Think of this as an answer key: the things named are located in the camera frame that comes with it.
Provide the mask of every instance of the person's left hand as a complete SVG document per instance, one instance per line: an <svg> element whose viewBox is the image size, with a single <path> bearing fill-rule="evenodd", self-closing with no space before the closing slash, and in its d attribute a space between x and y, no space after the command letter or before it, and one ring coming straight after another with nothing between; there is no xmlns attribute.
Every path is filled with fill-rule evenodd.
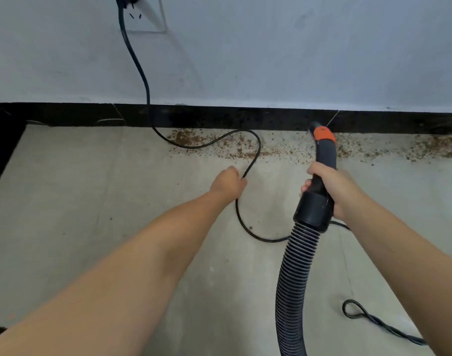
<svg viewBox="0 0 452 356"><path fill-rule="evenodd" d="M223 195L228 202L233 202L241 196L246 185L247 180L239 176L239 171L234 166L230 166L216 176L210 191Z"/></svg>

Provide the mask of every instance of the black baseboard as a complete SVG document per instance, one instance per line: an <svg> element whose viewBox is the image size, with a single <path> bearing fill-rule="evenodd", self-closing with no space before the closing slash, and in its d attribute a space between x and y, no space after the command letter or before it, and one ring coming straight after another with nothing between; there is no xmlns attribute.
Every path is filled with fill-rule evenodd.
<svg viewBox="0 0 452 356"><path fill-rule="evenodd" d="M0 108L0 176L20 140L27 122L12 116Z"/></svg>
<svg viewBox="0 0 452 356"><path fill-rule="evenodd" d="M49 126L150 127L146 105L0 103L8 114ZM169 128L306 131L313 120L327 124L336 110L299 110L152 105L155 126ZM452 113L340 111L334 132L452 135Z"/></svg>

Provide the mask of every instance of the person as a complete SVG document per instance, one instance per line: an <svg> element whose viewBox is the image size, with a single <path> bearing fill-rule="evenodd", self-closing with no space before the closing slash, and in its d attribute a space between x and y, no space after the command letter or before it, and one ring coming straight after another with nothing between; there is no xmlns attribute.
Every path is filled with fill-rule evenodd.
<svg viewBox="0 0 452 356"><path fill-rule="evenodd" d="M335 217L351 228L434 353L452 356L452 257L346 174L319 163L308 173L322 177ZM234 167L222 171L210 191L153 220L0 335L0 356L139 355L210 227L246 184Z"/></svg>

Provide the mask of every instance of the black cable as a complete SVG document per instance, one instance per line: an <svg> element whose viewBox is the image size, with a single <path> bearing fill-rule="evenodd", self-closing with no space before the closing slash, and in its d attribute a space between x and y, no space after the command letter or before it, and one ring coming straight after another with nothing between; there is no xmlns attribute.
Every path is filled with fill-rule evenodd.
<svg viewBox="0 0 452 356"><path fill-rule="evenodd" d="M142 70L142 66L140 65L139 60L137 59L137 56L135 55L135 52L131 46L131 43L129 41L129 37L127 36L127 31L125 29L125 23L124 23L124 0L117 0L117 6L119 8L119 25L121 27L121 33L122 33L122 37L124 39L125 45L127 46L127 49L129 51L129 53L131 54L131 57L134 61L135 66L137 67L137 70L140 73L140 77L142 77L142 81L143 84L145 86L145 92L147 95L147 107L150 108L150 88L149 88L149 83L147 81L147 77L145 77L145 73ZM259 155L261 154L261 147L262 147L262 143L261 143L261 139L260 137L252 130L233 130L233 131L229 131L228 133L224 134L221 137L218 137L216 139L214 139L211 142L208 142L206 144L203 145L198 145L198 146L185 146L185 145L181 145L179 143L176 143L172 140L169 140L168 138L166 138L165 136L163 136L154 126L154 119L152 117L152 114L149 112L150 110L148 109L148 114L149 114L149 120L150 120L150 124L152 126L152 130L158 135L160 136L164 141L168 142L169 144L172 144L176 147L182 148L182 149L190 149L190 150L195 150L195 149L202 149L203 147L208 147L211 146L214 143L217 143L218 141L222 140L223 138L235 134L237 132L247 132L252 134L256 139L257 139L257 152L256 155L254 156L254 159L252 160L252 162L249 164L249 166L247 167L246 171L243 174L243 178L245 178L247 176L247 174L249 173L249 171L251 170L251 168L253 167L254 163L257 161L257 159L259 158ZM286 237L282 237L280 239L265 239L263 237L260 237L258 235L256 235L255 233L253 233L251 230L249 230L249 228L244 224L242 218L241 218L241 214L239 213L239 202L238 200L236 200L235 202L235 206L236 206L236 215L237 215L237 219L239 220L239 223L241 224L241 226L243 227L243 229L250 234L253 238L255 238L256 240L262 241L262 242L266 242L266 243L279 243L285 240L288 240L290 236L286 236ZM350 228L348 226L346 226L344 223L340 223L337 221L330 221L330 223L337 225L337 226L341 226L346 228L347 230L350 230ZM357 305L361 311L363 311L363 313L361 314L356 314L356 315L350 315L346 312L345 308L349 303L354 303L355 305ZM384 329L388 330L389 332L391 332L392 334L402 337L402 338L406 338L407 340L414 342L417 345L426 345L425 341L422 338L418 338L418 337L414 337L414 336L410 336L407 335L401 331L399 331L398 329L386 325L383 321L381 321L379 318L377 318L376 316L370 315L368 314L368 312L365 310L365 308L363 306L361 306L357 301L354 301L352 299L348 299L345 302L343 302L342 305L342 311L345 314L345 316L349 317L349 318L360 318L360 317L366 317L368 318L371 322L377 324L380 327L383 327Z"/></svg>
<svg viewBox="0 0 452 356"><path fill-rule="evenodd" d="M353 315L349 314L346 311L346 306L351 303L358 306L362 312L353 314ZM405 338L406 340L411 341L412 343L419 345L419 346L427 345L427 342L425 342L425 340L423 338L412 336L412 335L407 335L404 332L385 324L380 318L370 315L358 301L355 301L353 299L346 300L345 302L343 302L343 305L341 306L341 310L343 311L345 316L348 318L361 318L361 317L367 318L372 323L378 325L379 327L382 327L383 329L387 330L388 332L392 333L395 336Z"/></svg>

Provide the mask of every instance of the wall socket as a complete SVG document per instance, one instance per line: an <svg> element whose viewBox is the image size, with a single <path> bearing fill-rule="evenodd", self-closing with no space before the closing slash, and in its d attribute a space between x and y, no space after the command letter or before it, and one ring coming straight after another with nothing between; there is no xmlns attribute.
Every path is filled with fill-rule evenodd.
<svg viewBox="0 0 452 356"><path fill-rule="evenodd" d="M124 22L127 32L166 32L166 22L161 0L139 0L129 4L124 10Z"/></svg>

